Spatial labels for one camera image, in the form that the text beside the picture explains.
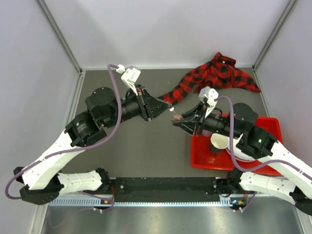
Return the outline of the glitter nail polish bottle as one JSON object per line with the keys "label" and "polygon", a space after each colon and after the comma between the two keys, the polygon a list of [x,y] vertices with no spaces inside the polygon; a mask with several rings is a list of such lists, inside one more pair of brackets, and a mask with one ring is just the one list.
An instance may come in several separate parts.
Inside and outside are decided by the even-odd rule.
{"label": "glitter nail polish bottle", "polygon": [[179,115],[179,114],[173,114],[172,118],[171,118],[172,122],[181,121],[183,119],[184,119],[184,117],[182,115]]}

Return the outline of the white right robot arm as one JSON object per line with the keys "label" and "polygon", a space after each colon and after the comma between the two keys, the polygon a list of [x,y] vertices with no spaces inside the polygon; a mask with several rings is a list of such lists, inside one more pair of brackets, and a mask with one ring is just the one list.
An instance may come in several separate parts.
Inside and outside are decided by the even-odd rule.
{"label": "white right robot arm", "polygon": [[273,134],[256,125],[258,114],[245,103],[230,104],[224,117],[199,103],[173,119],[173,125],[194,136],[203,130],[229,139],[234,169],[225,180],[231,193],[252,191],[278,197],[312,214],[312,168]]}

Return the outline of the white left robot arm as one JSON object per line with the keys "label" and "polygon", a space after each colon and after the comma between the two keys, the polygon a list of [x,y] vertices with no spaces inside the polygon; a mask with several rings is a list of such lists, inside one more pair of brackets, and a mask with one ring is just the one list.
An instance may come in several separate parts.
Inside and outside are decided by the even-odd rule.
{"label": "white left robot arm", "polygon": [[64,194],[108,192],[111,180],[102,168],[79,174],[64,174],[61,170],[77,155],[108,139],[106,129],[134,117],[151,121],[174,109],[172,104],[151,96],[141,85],[129,89],[120,100],[111,88],[100,87],[85,103],[87,110],[67,124],[48,150],[31,165],[14,170],[15,180],[23,184],[19,191],[21,200],[44,205]]}

